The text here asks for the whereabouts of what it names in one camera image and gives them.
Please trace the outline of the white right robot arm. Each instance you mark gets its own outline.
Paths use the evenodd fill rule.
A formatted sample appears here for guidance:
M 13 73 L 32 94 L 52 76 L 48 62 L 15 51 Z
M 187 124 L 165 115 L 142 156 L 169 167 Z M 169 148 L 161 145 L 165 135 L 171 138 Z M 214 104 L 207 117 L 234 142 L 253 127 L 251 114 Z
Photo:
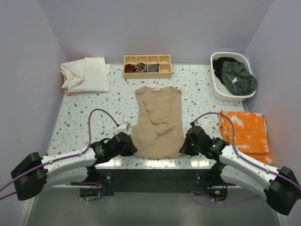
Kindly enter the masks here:
M 267 204 L 282 215 L 289 215 L 301 198 L 301 186 L 294 172 L 262 163 L 220 138 L 211 139 L 200 126 L 191 127 L 180 150 L 186 155 L 204 155 L 215 164 L 207 176 L 202 177 L 208 187 L 217 181 L 233 184 L 266 199 Z

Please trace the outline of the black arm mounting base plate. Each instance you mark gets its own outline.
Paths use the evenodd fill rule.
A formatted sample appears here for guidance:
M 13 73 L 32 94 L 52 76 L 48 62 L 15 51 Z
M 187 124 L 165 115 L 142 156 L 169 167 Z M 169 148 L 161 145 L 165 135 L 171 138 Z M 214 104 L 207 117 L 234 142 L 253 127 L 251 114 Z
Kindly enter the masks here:
M 93 169 L 80 186 L 80 196 L 105 196 L 115 193 L 189 193 L 193 190 L 207 193 L 213 186 L 225 186 L 220 176 L 210 176 L 208 169 Z

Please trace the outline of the beige t-shirt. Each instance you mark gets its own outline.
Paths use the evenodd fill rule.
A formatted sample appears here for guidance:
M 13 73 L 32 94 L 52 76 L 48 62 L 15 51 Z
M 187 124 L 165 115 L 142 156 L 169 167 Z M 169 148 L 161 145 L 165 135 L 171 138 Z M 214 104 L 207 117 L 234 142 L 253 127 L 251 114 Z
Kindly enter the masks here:
M 184 143 L 182 128 L 182 91 L 175 87 L 135 91 L 139 105 L 138 121 L 132 128 L 135 156 L 167 159 L 181 156 Z

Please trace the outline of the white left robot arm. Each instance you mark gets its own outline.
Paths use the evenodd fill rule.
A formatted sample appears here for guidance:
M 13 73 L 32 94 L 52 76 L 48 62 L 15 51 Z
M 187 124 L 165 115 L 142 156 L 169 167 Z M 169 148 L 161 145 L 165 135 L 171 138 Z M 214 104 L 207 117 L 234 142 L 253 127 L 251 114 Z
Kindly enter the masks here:
M 18 200 L 25 201 L 38 195 L 43 188 L 58 185 L 59 182 L 82 182 L 75 171 L 109 162 L 112 158 L 132 156 L 137 148 L 130 135 L 120 132 L 112 138 L 104 138 L 91 143 L 88 149 L 80 149 L 72 154 L 40 156 L 34 152 L 26 156 L 12 171 L 11 177 Z

